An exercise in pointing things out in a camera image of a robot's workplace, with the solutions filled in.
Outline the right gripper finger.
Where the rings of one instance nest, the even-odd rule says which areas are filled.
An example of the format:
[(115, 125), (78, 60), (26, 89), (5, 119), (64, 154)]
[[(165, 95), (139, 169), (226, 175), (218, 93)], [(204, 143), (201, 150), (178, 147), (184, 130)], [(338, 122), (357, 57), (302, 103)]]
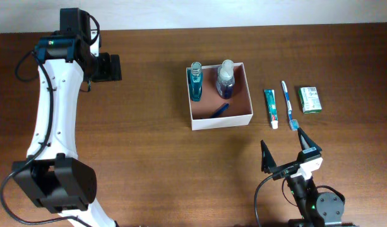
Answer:
[(261, 152), (261, 171), (264, 173), (275, 173), (277, 164), (275, 163), (275, 160), (273, 159), (264, 140), (261, 140)]
[(300, 127), (297, 129), (297, 134), (302, 150), (316, 147), (316, 143)]

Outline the blue disposable razor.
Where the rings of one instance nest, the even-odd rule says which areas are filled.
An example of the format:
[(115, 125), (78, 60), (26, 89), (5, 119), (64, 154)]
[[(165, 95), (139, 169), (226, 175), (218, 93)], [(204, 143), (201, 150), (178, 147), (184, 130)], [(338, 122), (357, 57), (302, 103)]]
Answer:
[(210, 116), (210, 119), (217, 118), (220, 115), (222, 115), (227, 109), (229, 108), (228, 103), (222, 104), (220, 107), (218, 107)]

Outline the purple pump soap bottle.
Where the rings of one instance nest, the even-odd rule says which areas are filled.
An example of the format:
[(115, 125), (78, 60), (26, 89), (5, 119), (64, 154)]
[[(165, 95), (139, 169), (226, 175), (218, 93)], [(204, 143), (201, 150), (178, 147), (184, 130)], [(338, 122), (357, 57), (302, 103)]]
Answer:
[(230, 59), (226, 59), (222, 62), (222, 65), (218, 67), (216, 81), (216, 88), (218, 94), (223, 99), (231, 98), (234, 90), (234, 85), (234, 63)]

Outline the blue Listerine mouthwash bottle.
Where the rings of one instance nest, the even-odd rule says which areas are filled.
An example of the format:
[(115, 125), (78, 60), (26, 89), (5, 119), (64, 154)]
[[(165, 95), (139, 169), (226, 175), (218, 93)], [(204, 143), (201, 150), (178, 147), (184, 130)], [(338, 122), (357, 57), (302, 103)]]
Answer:
[(200, 62), (193, 62), (189, 73), (189, 94), (194, 102), (201, 100), (203, 83), (202, 65)]

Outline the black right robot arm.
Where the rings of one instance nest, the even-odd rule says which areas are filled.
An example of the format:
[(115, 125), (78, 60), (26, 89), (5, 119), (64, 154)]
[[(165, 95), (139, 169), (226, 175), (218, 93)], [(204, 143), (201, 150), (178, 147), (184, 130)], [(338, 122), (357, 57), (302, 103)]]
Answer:
[(323, 162), (322, 149), (301, 128), (297, 130), (302, 150), (296, 160), (278, 166), (266, 143), (261, 141), (261, 171), (269, 174), (256, 187), (254, 193), (254, 213), (258, 226), (261, 226), (258, 214), (258, 194), (269, 180), (283, 179), (295, 200), (301, 218), (290, 219), (289, 226), (345, 227), (354, 226), (352, 222), (343, 222), (345, 196), (333, 187), (315, 185), (313, 172)]

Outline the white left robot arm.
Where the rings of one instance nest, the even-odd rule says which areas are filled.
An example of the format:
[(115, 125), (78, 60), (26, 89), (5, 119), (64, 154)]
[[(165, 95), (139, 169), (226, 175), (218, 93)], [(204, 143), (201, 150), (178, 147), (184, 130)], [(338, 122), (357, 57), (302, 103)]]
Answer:
[(55, 222), (115, 226), (97, 200), (95, 171), (78, 159), (75, 123), (81, 84), (121, 80), (120, 59), (99, 51), (100, 26), (90, 13), (63, 8), (59, 25), (30, 52), (40, 80), (37, 120), (27, 156), (9, 177)]

